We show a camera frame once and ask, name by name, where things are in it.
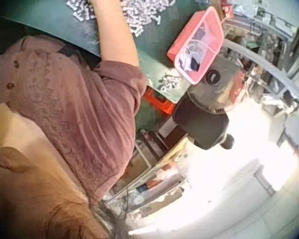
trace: metal rail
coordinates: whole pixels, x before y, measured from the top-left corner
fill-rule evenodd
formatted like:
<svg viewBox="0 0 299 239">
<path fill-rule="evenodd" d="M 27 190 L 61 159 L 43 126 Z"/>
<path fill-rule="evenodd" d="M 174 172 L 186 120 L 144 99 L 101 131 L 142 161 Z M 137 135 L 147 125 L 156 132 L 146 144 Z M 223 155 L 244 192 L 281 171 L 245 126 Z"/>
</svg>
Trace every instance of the metal rail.
<svg viewBox="0 0 299 239">
<path fill-rule="evenodd" d="M 259 56 L 258 54 L 252 52 L 251 50 L 248 50 L 247 48 L 228 39 L 224 39 L 223 45 L 234 51 L 239 52 L 240 54 L 245 55 L 247 58 L 260 65 L 263 69 L 272 74 L 277 80 L 283 83 L 288 88 L 288 90 L 290 90 L 293 93 L 293 95 L 299 100 L 299 88 L 297 87 L 297 85 L 292 80 L 290 80 L 284 72 L 279 70 L 269 61 Z"/>
</svg>

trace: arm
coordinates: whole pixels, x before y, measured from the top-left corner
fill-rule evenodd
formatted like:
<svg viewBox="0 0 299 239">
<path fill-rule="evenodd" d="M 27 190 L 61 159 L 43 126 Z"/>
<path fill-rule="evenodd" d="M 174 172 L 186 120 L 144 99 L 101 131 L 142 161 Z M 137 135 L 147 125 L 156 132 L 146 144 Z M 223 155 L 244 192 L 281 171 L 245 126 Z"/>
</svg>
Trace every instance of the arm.
<svg viewBox="0 0 299 239">
<path fill-rule="evenodd" d="M 102 60 L 139 65 L 136 46 L 120 0 L 91 0 L 97 17 Z"/>
</svg>

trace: pink plastic basket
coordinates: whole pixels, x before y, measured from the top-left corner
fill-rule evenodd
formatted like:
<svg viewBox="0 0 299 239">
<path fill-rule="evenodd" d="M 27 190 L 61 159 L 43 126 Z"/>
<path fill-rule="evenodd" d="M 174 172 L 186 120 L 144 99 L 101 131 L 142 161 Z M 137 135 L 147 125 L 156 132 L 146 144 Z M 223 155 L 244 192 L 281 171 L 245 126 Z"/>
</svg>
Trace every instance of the pink plastic basket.
<svg viewBox="0 0 299 239">
<path fill-rule="evenodd" d="M 202 38 L 201 43 L 205 45 L 206 54 L 200 64 L 198 72 L 184 71 L 178 64 L 179 56 L 182 54 L 189 42 L 193 39 L 198 29 L 204 26 L 206 35 Z M 224 41 L 224 32 L 219 20 L 217 11 L 210 6 L 205 11 L 196 12 L 186 27 L 180 33 L 172 47 L 169 49 L 167 56 L 174 62 L 175 68 L 192 84 L 196 85 L 205 75 L 206 71 L 213 63 L 216 55 Z"/>
</svg>

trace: green table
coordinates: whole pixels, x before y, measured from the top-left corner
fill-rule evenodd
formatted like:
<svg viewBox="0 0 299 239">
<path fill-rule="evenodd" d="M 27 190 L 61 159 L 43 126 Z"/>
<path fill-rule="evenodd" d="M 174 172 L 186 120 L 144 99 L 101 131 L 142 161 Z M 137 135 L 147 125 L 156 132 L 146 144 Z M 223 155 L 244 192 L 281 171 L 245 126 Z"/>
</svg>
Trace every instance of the green table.
<svg viewBox="0 0 299 239">
<path fill-rule="evenodd" d="M 66 0 L 5 0 L 0 16 L 39 29 L 100 55 L 98 30 L 95 21 L 79 22 L 72 16 Z M 161 24 L 145 26 L 145 32 L 135 38 L 140 65 L 148 85 L 156 89 L 164 75 L 181 76 L 166 53 L 194 12 L 205 9 L 194 0 L 176 0 L 176 4 L 161 13 Z M 177 88 L 162 93 L 177 103 L 190 83 L 182 77 Z"/>
</svg>

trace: blouse button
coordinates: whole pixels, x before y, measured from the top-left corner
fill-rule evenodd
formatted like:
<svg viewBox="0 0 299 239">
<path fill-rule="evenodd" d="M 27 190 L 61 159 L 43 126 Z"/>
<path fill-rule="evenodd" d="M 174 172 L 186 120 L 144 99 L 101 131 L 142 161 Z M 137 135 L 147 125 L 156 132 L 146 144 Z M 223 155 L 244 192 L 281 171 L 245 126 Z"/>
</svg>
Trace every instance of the blouse button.
<svg viewBox="0 0 299 239">
<path fill-rule="evenodd" d="M 15 68 L 19 68 L 19 63 L 17 61 L 13 62 Z"/>
<path fill-rule="evenodd" d="M 8 90 L 12 90 L 12 89 L 14 88 L 14 83 L 8 83 L 8 84 L 6 85 L 6 88 L 7 88 Z"/>
</svg>

